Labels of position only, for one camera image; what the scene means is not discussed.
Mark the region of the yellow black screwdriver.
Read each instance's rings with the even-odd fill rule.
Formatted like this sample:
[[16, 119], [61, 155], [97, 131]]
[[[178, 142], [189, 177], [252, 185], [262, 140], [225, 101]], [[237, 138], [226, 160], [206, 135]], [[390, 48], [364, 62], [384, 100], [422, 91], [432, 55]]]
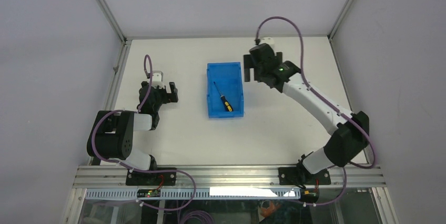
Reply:
[[220, 88], [218, 87], [218, 85], [217, 85], [217, 83], [216, 82], [214, 82], [214, 86], [216, 87], [216, 89], [217, 89], [217, 92], [218, 92], [218, 94], [220, 95], [220, 100], [222, 101], [222, 103], [223, 103], [223, 105], [224, 105], [224, 107], [225, 107], [225, 110], [227, 111], [227, 112], [233, 112], [233, 107], [232, 107], [232, 105], [229, 103], [229, 101], [226, 99], [226, 96], [221, 92], [221, 90], [220, 90]]

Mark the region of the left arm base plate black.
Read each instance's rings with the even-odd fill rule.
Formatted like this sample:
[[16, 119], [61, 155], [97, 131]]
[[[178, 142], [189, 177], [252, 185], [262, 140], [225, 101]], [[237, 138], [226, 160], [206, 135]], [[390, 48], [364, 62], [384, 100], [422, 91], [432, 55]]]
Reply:
[[177, 169], [174, 167], [160, 168], [160, 172], [127, 172], [125, 185], [127, 186], [174, 186], [176, 184]]

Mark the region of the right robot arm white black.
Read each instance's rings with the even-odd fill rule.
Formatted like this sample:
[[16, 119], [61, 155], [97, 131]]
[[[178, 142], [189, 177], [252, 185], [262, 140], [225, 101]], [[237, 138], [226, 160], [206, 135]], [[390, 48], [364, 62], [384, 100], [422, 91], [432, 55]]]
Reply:
[[369, 118], [334, 104], [304, 78], [303, 70], [291, 61], [283, 61], [267, 43], [250, 49], [244, 59], [245, 81], [265, 83], [292, 98], [322, 124], [329, 134], [327, 143], [317, 151], [303, 155], [296, 165], [297, 181], [309, 182], [315, 174], [332, 166], [344, 167], [368, 146]]

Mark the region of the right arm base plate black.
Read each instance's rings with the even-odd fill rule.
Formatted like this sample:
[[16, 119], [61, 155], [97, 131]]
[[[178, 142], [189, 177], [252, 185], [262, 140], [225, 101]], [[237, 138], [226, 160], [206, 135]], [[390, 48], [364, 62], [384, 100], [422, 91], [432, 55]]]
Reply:
[[279, 167], [278, 168], [279, 184], [295, 185], [295, 186], [315, 186], [330, 185], [331, 178], [328, 170], [324, 169], [316, 174], [311, 174], [304, 168], [299, 167]]

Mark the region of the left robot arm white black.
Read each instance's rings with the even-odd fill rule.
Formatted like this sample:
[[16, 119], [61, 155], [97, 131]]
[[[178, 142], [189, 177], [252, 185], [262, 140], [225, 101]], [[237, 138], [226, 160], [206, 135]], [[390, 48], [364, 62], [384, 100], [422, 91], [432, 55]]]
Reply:
[[175, 83], [170, 82], [169, 88], [170, 92], [162, 82], [150, 86], [149, 82], [143, 81], [137, 111], [100, 110], [87, 142], [88, 155], [131, 171], [157, 170], [155, 157], [134, 147], [133, 136], [136, 131], [155, 130], [160, 121], [161, 106], [178, 102]]

